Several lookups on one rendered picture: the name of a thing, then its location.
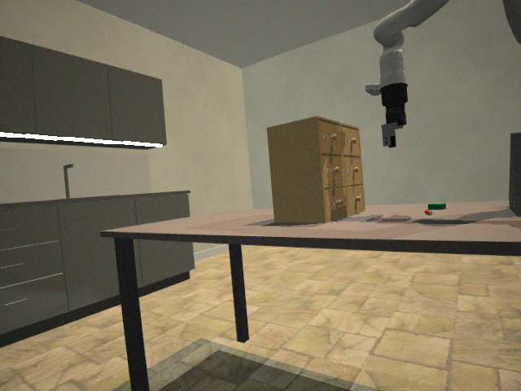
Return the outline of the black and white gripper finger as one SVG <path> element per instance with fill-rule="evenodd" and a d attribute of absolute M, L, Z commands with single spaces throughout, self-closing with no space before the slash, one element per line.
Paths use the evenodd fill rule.
<path fill-rule="evenodd" d="M 398 125 L 397 122 L 381 125 L 383 132 L 383 146 L 391 146 L 390 126 Z"/>
<path fill-rule="evenodd" d="M 403 125 L 390 127 L 390 135 L 391 135 L 391 144 L 392 145 L 388 146 L 388 147 L 396 147 L 396 133 L 395 133 L 395 129 L 400 129 L 400 128 L 404 128 Z"/>

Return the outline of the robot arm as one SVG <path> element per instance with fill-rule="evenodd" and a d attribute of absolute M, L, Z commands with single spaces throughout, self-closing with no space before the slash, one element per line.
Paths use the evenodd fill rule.
<path fill-rule="evenodd" d="M 379 59 L 380 73 L 389 68 L 404 68 L 405 35 L 403 30 L 417 27 L 434 15 L 449 0 L 412 0 L 378 22 L 374 39 L 383 45 Z M 502 0 L 509 26 L 521 44 L 521 0 Z M 389 52 L 386 52 L 389 51 Z M 386 54 L 384 54 L 386 52 Z"/>

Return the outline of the wooden drawer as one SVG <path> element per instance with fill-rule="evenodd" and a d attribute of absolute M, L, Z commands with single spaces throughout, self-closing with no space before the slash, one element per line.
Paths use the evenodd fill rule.
<path fill-rule="evenodd" d="M 346 192 L 344 187 L 324 189 L 324 194 L 326 220 L 347 215 Z"/>
<path fill-rule="evenodd" d="M 322 172 L 324 186 L 345 184 L 342 156 L 322 156 Z"/>
<path fill-rule="evenodd" d="M 361 211 L 364 208 L 363 186 L 351 186 L 347 189 L 348 214 Z"/>
<path fill-rule="evenodd" d="M 344 168 L 346 183 L 362 182 L 361 158 L 344 157 Z"/>
<path fill-rule="evenodd" d="M 342 127 L 344 153 L 360 155 L 358 130 Z"/>
<path fill-rule="evenodd" d="M 318 121 L 318 122 L 319 122 L 321 151 L 322 152 L 343 153 L 340 126 L 334 125 L 331 123 L 327 123 L 324 121 Z"/>

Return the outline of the small brown wooden chest of drawers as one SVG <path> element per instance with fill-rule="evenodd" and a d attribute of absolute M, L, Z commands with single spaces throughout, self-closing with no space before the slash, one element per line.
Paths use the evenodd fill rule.
<path fill-rule="evenodd" d="M 340 126 L 343 153 L 321 151 L 318 119 Z M 364 196 L 362 164 L 362 182 L 346 183 L 344 168 L 345 184 L 324 186 L 323 183 L 322 155 L 342 156 L 343 162 L 344 156 L 361 158 L 360 133 L 360 155 L 344 153 L 341 126 L 358 130 L 359 133 L 356 126 L 320 116 L 267 128 L 274 222 L 326 223 L 366 211 L 364 197 L 365 209 L 348 214 L 346 187 L 363 186 Z M 324 189 L 341 187 L 346 192 L 347 215 L 326 220 Z"/>

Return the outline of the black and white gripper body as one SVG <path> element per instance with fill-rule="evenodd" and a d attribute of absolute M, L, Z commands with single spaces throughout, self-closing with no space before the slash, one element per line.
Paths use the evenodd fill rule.
<path fill-rule="evenodd" d="M 382 95 L 382 105 L 386 107 L 386 124 L 397 122 L 398 125 L 406 125 L 407 86 L 403 68 L 386 69 L 380 73 L 380 84 L 366 85 L 367 93 Z"/>

